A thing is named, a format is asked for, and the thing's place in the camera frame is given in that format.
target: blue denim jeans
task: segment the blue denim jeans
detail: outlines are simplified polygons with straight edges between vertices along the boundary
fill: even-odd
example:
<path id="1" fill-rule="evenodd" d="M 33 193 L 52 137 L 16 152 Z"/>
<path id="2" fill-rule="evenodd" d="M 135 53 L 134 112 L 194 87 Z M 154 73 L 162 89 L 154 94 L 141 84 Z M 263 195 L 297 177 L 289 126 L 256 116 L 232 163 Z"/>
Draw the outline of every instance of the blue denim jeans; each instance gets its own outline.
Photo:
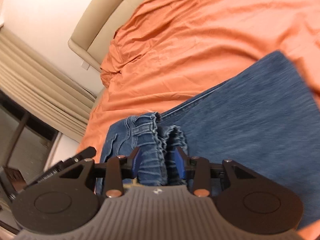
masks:
<path id="1" fill-rule="evenodd" d="M 173 150 L 210 162 L 233 159 L 290 188 L 304 203 L 300 226 L 320 219 L 320 114 L 292 63 L 275 51 L 165 112 L 113 124 L 101 162 L 143 152 L 141 184 L 178 185 Z M 101 191 L 102 180 L 97 182 Z"/>

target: circular cap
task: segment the circular cap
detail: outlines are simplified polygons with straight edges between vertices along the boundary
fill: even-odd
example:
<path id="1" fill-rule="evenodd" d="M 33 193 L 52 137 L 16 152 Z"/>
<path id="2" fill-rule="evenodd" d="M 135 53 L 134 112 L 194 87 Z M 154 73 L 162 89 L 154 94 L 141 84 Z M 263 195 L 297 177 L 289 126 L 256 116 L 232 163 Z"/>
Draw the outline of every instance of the circular cap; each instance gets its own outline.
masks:
<path id="1" fill-rule="evenodd" d="M 268 192 L 253 192 L 244 197 L 244 206 L 258 214 L 269 214 L 276 211 L 281 201 L 275 195 Z"/>
<path id="2" fill-rule="evenodd" d="M 209 190 L 206 190 L 204 188 L 196 189 L 193 194 L 197 197 L 207 197 L 210 195 Z"/>
<path id="3" fill-rule="evenodd" d="M 106 192 L 106 195 L 107 197 L 120 197 L 122 195 L 121 191 L 120 190 L 117 190 L 117 189 L 111 189 L 111 190 L 108 190 Z"/>
<path id="4" fill-rule="evenodd" d="M 35 201 L 37 210 L 46 214 L 60 213 L 66 210 L 70 205 L 70 196 L 62 192 L 47 192 L 40 195 Z"/>

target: gray ribbed panel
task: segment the gray ribbed panel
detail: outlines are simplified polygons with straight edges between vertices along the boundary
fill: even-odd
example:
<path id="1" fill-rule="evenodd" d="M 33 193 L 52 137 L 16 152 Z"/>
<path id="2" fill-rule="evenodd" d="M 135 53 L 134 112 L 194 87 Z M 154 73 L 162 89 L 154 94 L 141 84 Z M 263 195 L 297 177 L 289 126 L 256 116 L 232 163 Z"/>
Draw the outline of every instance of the gray ribbed panel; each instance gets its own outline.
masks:
<path id="1" fill-rule="evenodd" d="M 153 193 L 157 188 L 162 193 Z M 293 230 L 260 236 L 235 228 L 220 216 L 210 199 L 193 196 L 186 186 L 133 187 L 120 198 L 107 199 L 99 213 L 77 230 L 54 236 L 24 230 L 15 239 L 301 240 Z"/>

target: beige headboard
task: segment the beige headboard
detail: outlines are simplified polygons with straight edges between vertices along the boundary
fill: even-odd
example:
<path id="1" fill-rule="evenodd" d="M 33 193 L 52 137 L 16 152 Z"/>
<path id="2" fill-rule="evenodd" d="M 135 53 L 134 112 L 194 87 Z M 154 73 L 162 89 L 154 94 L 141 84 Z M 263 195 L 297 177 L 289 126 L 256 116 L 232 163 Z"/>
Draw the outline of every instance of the beige headboard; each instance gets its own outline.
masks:
<path id="1" fill-rule="evenodd" d="M 70 49 L 100 71 L 115 31 L 144 0 L 92 0 L 71 38 Z"/>

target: beige curtain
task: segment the beige curtain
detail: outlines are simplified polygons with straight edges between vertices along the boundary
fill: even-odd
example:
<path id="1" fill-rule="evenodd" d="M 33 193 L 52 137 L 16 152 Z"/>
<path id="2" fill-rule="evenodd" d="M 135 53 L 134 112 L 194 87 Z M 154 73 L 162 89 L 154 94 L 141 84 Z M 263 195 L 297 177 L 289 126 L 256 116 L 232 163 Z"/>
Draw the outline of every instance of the beige curtain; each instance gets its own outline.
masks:
<path id="1" fill-rule="evenodd" d="M 0 29 L 0 89 L 70 138 L 80 141 L 95 97 L 5 27 Z"/>

